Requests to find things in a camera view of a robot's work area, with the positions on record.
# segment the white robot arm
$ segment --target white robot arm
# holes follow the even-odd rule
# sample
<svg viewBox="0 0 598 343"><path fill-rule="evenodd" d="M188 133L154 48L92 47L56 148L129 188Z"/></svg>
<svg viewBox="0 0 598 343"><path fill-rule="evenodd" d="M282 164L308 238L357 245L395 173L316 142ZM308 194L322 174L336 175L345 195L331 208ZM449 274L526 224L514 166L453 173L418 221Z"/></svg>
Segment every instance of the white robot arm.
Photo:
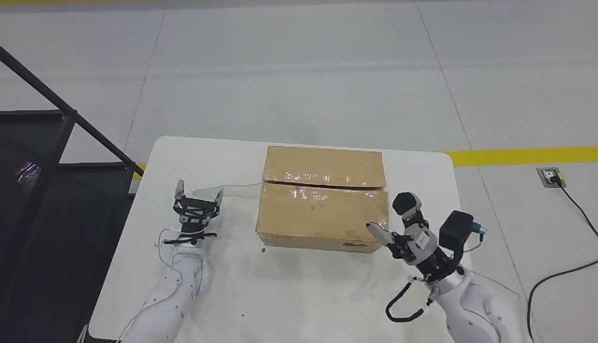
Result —
<svg viewBox="0 0 598 343"><path fill-rule="evenodd" d="M183 324L193 299L200 293L208 267L204 242L211 220L220 214L223 191L213 202L185 196L180 180L175 192L173 209L179 215L181 230L177 239L162 244L173 245L170 264L149 293L142 309L122 332L122 343L173 343Z"/></svg>
<svg viewBox="0 0 598 343"><path fill-rule="evenodd" d="M396 318L391 307L409 289L413 281L420 280L430 290L426 308L436 302L447 315L447 329L455 343L523 343L517 313L502 295L476 284L471 271L460 261L463 246L472 232L483 236L486 230L463 212L453 211L440 229L440 240L430 231L423 218L421 202L413 193L400 193L392 207L402 216L405 233L399 235L384 230L375 222L367 229L392 256L414 265L422 279L409 278L405 288L388 304L386 313L393 322L411 322L424 308L410 317ZM449 258L439 247L453 251Z"/></svg>

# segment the electrical outlet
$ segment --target electrical outlet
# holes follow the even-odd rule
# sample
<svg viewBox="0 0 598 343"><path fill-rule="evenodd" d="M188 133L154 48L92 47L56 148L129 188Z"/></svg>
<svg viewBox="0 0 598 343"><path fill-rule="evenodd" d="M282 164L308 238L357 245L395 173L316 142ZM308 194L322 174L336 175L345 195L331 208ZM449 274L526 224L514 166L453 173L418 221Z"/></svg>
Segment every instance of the electrical outlet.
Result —
<svg viewBox="0 0 598 343"><path fill-rule="evenodd" d="M564 179L562 178L562 173L558 167L555 166L555 167L536 168L535 170L537 170L538 176L540 176L540 180L542 180L542 184L544 185L544 187L548 187L548 188L558 188L559 187L559 185L550 181L550 178L554 177L554 176L558 176L561 179L562 186L566 187L566 184L564 183Z"/></svg>

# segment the cable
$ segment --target cable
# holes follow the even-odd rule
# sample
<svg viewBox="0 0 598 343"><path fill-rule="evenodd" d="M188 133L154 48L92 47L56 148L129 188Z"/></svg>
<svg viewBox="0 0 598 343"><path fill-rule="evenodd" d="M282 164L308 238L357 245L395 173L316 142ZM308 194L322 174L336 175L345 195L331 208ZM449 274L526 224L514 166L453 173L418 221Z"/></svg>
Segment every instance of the cable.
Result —
<svg viewBox="0 0 598 343"><path fill-rule="evenodd" d="M485 279L491 280L492 282L494 282L494 283L496 283L497 285L501 286L501 287L502 287L502 288L504 288L505 290L511 291L511 292L512 292L513 294L515 294L515 295L516 295L518 298L521 298L521 295L520 295L520 293L518 293L518 292L514 291L513 289L511 289L511 288L509 288L509 287L506 287L506 286L505 286L503 283L499 282L498 280L496 280L496 279L491 279L490 277L488 277L488 276L484 276L483 274L481 274L481 273L478 273L478 272L476 272L476 271L474 271L474 270L471 270L471 269L470 269L470 272L474 273L474 274L475 274L475 275L477 275L477 276L480 276L480 277L483 277L483 278L485 278Z"/></svg>
<svg viewBox="0 0 598 343"><path fill-rule="evenodd" d="M464 250L464 251L463 251L463 253L467 253L467 252L473 252L474 250L477 250L477 249L479 249L480 247L482 247L482 242L483 242L483 241L484 241L484 235L483 235L483 234L480 234L480 235L479 235L479 242L478 242L478 243L477 243L477 244L476 244L474 247L472 247L471 249L469 249L469 250Z"/></svg>
<svg viewBox="0 0 598 343"><path fill-rule="evenodd" d="M581 214L583 215L584 219L586 219L586 223L588 224L588 226L591 228L591 230L594 232L594 234L598 237L598 231L596 231L596 229L594 228L594 225L591 224L590 219L588 218L588 215L586 214L586 212L584 212L584 210L579 206L579 204L571 197L571 195L569 195L569 193L564 189L564 187L562 186L562 181L561 178L559 178L558 176L554 176L550 178L550 182L552 183L556 183L557 186L559 186L561 188L561 190L564 192L564 194L569 198L569 200L571 200L571 203L573 203L577 209L579 209L579 211L581 212ZM534 335L532 334L532 324L531 324L531 318L532 318L532 299L534 298L534 293L535 290L544 282L557 278L558 276L563 276L565 274L570 274L573 272L577 272L577 270L582 270L585 269L587 267L593 266L598 264L598 260L595 260L589 264L585 264L585 265L581 265L578 266L576 268L573 269L569 269L569 270L565 270L559 273L555 273L553 275L550 275L542 280L540 280L539 282L537 282L533 288L532 291L530 292L530 297L527 301L527 333L529 334L530 338L532 339L532 341L534 341Z"/></svg>
<svg viewBox="0 0 598 343"><path fill-rule="evenodd" d="M419 316L421 316L425 310L424 308L420 308L418 309L415 313L413 313L411 316L409 317L394 317L391 314L391 308L392 306L394 306L394 303L396 303L397 301L399 301L400 298L403 297L403 295L405 295L405 293L407 292L407 290L409 290L409 288L411 287L413 283L411 281L409 281L405 287L403 288L403 290L401 290L396 296L394 296L394 298L390 301L390 303L386 306L385 312L386 312L386 317L389 318L389 320L391 320L392 322L412 322L414 320L416 320ZM426 309L427 307L429 307L432 304L433 300L428 298L428 300L426 301Z"/></svg>
<svg viewBox="0 0 598 343"><path fill-rule="evenodd" d="M178 283L178 285L177 285L177 287L175 288L175 290L174 290L172 293L170 293L170 294L169 294L167 297L165 297L164 299L162 299L162 300L160 300L160 301L158 301L158 302L155 302L155 303L153 303L153 304L151 304L151 305L149 305L149 306L147 306L147 307L143 307L143 308L141 308L141 310L139 310L139 311L137 312L137 314L135 314L135 315L133 316L133 318L127 322L127 324L126 324L126 325L124 325L124 329L122 329L121 335L120 335L120 336L119 336L119 338L116 340L116 343L121 343L121 342L122 342L122 340L123 340L123 339L124 339L124 337L126 336L127 332L129 331L130 327L131 327L131 326L133 326L133 324L134 324L134 323L135 323L135 321L136 321L136 320L139 318L139 316L141 316L141 315L142 315L142 314L143 314L143 313L144 313L146 310L148 310L148 309L150 309L150 308L152 308L152 307L156 307L157 305L159 305L159 304L161 304L161 303L165 302L166 300L170 300L170 298L172 298L172 297L173 297L173 296L174 296L174 295L177 293L178 289L180 288L180 285L183 283L183 282L182 282L182 279L183 279L183 274L182 274L182 273L181 273L179 270L177 270L177 269L176 269L174 266L172 266L171 264L167 263L167 262L166 262L166 261L165 261L165 260L162 258L162 253L160 252L160 249L162 248L162 245L163 245L163 243L162 243L162 234L163 234L164 232L167 232L167 231L177 231L177 230L176 230L176 229L175 229L175 230L173 230L172 228L168 228L168 229L163 229L163 230L160 232L160 234L158 235L158 246L157 246L157 248L158 248L158 258L160 259L160 261L161 261L161 262L162 262L164 265L168 266L168 267L169 267L169 268L171 268L173 271L177 272L178 276L180 277L180 278L179 278L179 279L180 279L180 282ZM176 257L176 255L175 255L175 256L173 256L173 258L172 258L172 262L174 262L174 261L175 261L175 257Z"/></svg>
<svg viewBox="0 0 598 343"><path fill-rule="evenodd" d="M561 180L559 179L559 181L556 182L556 183L557 183L557 185L559 185L559 187L564 192L564 194L567 195L567 197L569 198L569 200L571 200L571 203L573 203L577 207L577 209L579 209L579 211L583 215L583 218L586 219L586 222L588 223L588 225L590 226L590 228L594 232L594 234L596 236L598 236L598 231L596 231L596 228L594 227L594 225L591 224L590 219L588 218L588 215L586 214L586 212L583 211L583 209L579 206L579 204L575 200L573 200L573 198L571 197L571 195L564 189L564 187L562 186Z"/></svg>

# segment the floor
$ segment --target floor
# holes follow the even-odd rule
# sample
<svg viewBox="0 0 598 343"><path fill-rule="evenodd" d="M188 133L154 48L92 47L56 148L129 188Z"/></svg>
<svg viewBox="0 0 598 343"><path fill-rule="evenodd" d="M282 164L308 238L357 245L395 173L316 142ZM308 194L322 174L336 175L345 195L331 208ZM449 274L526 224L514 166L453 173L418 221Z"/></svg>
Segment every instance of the floor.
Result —
<svg viewBox="0 0 598 343"><path fill-rule="evenodd" d="M140 163L165 135L430 151L598 144L598 0L22 5L0 19L2 46ZM4 67L0 87L2 110L51 107ZM82 131L64 155L110 160ZM521 310L536 281L598 252L537 166L455 170L463 210L490 231L474 268L518 293ZM556 166L598 222L598 164ZM598 267L539 289L536 342L594 342L597 282Z"/></svg>

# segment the box flap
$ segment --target box flap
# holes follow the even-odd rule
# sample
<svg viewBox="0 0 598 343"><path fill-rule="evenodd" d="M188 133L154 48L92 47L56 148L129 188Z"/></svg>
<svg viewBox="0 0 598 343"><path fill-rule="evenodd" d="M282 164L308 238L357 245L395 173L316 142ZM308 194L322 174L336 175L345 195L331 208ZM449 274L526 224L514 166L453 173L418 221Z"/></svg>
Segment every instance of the box flap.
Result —
<svg viewBox="0 0 598 343"><path fill-rule="evenodd" d="M270 146L262 179L310 186L386 186L382 154L362 150Z"/></svg>
<svg viewBox="0 0 598 343"><path fill-rule="evenodd" d="M367 222L388 227L388 195L278 183L262 187L259 234L376 242Z"/></svg>

